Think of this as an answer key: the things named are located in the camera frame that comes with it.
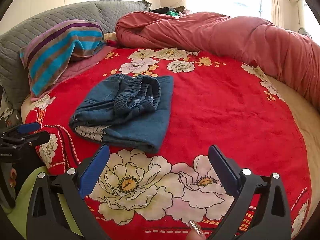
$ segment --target gray quilted headboard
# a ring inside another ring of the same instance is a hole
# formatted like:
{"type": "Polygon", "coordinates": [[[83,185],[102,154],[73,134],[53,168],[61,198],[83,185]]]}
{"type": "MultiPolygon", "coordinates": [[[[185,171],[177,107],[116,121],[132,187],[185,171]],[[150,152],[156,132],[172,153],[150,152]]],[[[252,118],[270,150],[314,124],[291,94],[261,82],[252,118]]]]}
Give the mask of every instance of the gray quilted headboard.
{"type": "Polygon", "coordinates": [[[70,19],[95,21],[100,23],[105,33],[114,32],[121,16],[134,11],[148,11],[150,6],[145,0],[89,1],[55,8],[16,25],[0,36],[0,82],[8,100],[15,109],[20,109],[30,93],[28,73],[22,66],[19,50],[34,37],[70,19]]]}

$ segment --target green fabric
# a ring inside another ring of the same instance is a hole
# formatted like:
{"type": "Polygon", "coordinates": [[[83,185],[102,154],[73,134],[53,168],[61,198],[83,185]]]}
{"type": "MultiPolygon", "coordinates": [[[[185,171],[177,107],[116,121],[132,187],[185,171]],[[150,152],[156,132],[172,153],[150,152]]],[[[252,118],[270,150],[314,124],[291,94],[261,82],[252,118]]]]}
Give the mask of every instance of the green fabric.
{"type": "Polygon", "coordinates": [[[178,13],[175,13],[175,12],[166,12],[165,14],[167,15],[170,15],[170,16],[178,16],[179,14],[178,13]]]}
{"type": "MultiPolygon", "coordinates": [[[[28,213],[29,201],[30,201],[32,190],[33,190],[33,185],[40,172],[48,173],[48,170],[46,167],[40,167],[34,170],[29,175],[29,177],[23,183],[22,188],[19,192],[19,195],[17,196],[15,208],[11,211],[10,214],[8,214],[8,218],[13,224],[13,226],[25,239],[27,238],[26,231],[27,231],[27,213],[28,213]]],[[[72,214],[67,205],[66,199],[64,198],[63,195],[59,194],[59,200],[71,230],[74,233],[81,235],[81,232],[72,217],[72,214]]]]}

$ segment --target striped towel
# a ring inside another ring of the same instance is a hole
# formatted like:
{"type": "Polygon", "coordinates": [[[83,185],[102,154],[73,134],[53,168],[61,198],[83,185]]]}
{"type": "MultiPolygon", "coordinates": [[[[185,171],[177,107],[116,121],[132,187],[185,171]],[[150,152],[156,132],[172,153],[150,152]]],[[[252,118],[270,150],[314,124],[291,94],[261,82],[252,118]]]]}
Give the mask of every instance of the striped towel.
{"type": "Polygon", "coordinates": [[[29,70],[31,95],[39,97],[68,67],[69,61],[91,57],[104,46],[99,23],[68,20],[35,37],[20,51],[29,70]]]}

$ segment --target rolled pink blanket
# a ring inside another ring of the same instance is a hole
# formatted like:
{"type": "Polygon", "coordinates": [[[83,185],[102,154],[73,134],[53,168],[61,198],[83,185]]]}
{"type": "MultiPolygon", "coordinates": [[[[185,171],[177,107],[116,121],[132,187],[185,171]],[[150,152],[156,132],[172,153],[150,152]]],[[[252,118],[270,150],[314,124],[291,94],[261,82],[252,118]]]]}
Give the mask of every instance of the rolled pink blanket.
{"type": "Polygon", "coordinates": [[[141,11],[120,18],[116,35],[129,48],[202,50],[259,65],[320,110],[320,47],[262,18],[212,12],[174,18],[141,11]]]}

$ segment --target metal bolt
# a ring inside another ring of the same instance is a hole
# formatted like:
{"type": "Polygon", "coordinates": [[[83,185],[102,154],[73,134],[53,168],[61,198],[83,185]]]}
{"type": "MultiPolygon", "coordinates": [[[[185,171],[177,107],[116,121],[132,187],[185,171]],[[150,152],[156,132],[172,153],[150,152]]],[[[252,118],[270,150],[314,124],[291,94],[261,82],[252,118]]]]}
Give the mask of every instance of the metal bolt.
{"type": "Polygon", "coordinates": [[[242,170],[242,173],[243,173],[244,175],[250,175],[250,174],[251,174],[251,171],[250,171],[249,169],[243,169],[243,170],[242,170]]]}
{"type": "Polygon", "coordinates": [[[40,172],[40,173],[38,174],[38,178],[39,178],[39,179],[43,179],[44,176],[45,176],[45,173],[44,173],[44,172],[40,172]]]}
{"type": "Polygon", "coordinates": [[[272,177],[274,177],[275,179],[279,179],[280,178],[280,175],[278,173],[273,173],[272,174],[272,177]]]}
{"type": "Polygon", "coordinates": [[[76,169],[71,168],[71,169],[67,170],[67,173],[68,173],[69,175],[75,174],[75,173],[76,173],[76,169]]]}

